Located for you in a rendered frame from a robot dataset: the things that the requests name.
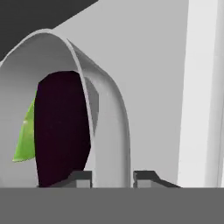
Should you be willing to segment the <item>white vegetable container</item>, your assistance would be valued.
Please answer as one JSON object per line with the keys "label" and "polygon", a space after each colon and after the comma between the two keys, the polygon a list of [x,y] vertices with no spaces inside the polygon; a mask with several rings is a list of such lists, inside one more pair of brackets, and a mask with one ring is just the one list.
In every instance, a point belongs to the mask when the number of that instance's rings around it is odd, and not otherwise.
{"label": "white vegetable container", "polygon": [[92,146],[86,168],[93,172],[93,186],[131,186],[129,120],[118,86],[72,41],[43,29],[0,61],[0,188],[38,184],[35,161],[12,158],[39,81],[65,70],[80,74],[86,97]]}

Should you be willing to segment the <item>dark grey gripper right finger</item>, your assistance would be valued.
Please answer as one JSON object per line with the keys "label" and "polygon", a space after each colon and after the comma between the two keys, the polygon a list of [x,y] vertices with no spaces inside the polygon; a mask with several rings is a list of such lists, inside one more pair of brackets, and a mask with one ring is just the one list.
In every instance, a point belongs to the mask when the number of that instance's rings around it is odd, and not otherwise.
{"label": "dark grey gripper right finger", "polygon": [[133,187],[134,188],[150,188],[150,187],[174,187],[179,188],[164,179],[161,179],[155,171],[133,171]]}

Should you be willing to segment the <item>white fridge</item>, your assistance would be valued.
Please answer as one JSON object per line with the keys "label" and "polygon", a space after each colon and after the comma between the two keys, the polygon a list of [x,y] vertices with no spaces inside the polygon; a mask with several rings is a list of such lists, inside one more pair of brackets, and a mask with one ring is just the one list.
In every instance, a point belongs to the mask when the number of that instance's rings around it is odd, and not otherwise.
{"label": "white fridge", "polygon": [[224,0],[98,0],[55,30],[120,88],[132,169],[220,185]]}

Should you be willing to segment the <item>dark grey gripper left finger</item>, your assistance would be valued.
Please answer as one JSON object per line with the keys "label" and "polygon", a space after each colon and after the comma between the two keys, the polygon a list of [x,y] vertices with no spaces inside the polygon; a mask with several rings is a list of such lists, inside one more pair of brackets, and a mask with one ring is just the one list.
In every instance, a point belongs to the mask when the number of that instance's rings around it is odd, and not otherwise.
{"label": "dark grey gripper left finger", "polygon": [[52,187],[91,188],[92,185],[91,171],[74,171],[67,179],[52,185]]}

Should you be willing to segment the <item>green lemon wedge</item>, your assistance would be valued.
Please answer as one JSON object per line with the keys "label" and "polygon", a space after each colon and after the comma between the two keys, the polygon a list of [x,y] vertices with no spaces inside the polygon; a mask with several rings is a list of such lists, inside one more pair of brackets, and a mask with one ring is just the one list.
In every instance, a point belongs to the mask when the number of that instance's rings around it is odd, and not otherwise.
{"label": "green lemon wedge", "polygon": [[35,158],[34,104],[35,100],[32,100],[24,116],[24,120],[19,131],[17,147],[12,159],[14,163],[24,162]]}

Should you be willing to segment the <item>dark purple eggplant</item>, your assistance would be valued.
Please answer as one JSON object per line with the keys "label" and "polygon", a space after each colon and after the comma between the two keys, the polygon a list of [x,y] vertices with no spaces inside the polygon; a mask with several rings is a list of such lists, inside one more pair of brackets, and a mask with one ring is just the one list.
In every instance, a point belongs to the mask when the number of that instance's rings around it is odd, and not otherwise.
{"label": "dark purple eggplant", "polygon": [[85,168],[91,148],[88,110],[75,71],[50,73],[38,83],[34,143],[40,187],[53,186]]}

